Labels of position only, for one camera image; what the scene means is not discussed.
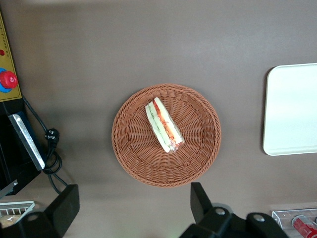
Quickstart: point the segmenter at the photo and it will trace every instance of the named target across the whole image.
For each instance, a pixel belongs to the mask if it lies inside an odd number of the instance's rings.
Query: red object
[[[15,88],[18,85],[18,79],[13,72],[3,71],[0,73],[0,84],[6,89]]]
[[[292,221],[293,227],[304,238],[317,238],[317,225],[303,215],[296,216]]]

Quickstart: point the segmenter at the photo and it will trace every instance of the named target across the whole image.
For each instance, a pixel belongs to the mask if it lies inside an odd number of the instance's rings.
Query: plastic-wrapped sandwich
[[[166,153],[175,152],[185,140],[159,98],[145,106],[153,132]]]

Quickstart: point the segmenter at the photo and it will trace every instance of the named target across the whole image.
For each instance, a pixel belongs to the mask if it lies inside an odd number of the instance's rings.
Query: yellow control panel
[[[0,102],[22,98],[0,13]]]

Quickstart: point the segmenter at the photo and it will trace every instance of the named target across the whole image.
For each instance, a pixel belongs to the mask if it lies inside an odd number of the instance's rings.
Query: gray table surface
[[[212,202],[242,218],[317,207],[316,154],[271,157],[262,149],[267,73],[317,62],[317,1],[0,2],[21,89],[61,133],[60,176],[79,184],[81,210],[65,237],[176,238],[194,221],[189,184],[142,184],[112,150],[121,105],[158,83],[197,90],[219,115],[219,155],[197,180]],[[40,175],[3,201],[43,208],[55,197]]]

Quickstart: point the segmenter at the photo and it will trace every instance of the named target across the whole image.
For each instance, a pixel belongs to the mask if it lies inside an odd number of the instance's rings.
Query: screw
[[[253,218],[256,219],[258,222],[264,222],[265,221],[264,217],[261,216],[260,214],[253,215]]]
[[[216,213],[217,213],[218,215],[224,215],[224,214],[226,214],[226,212],[225,212],[222,208],[216,208]]]

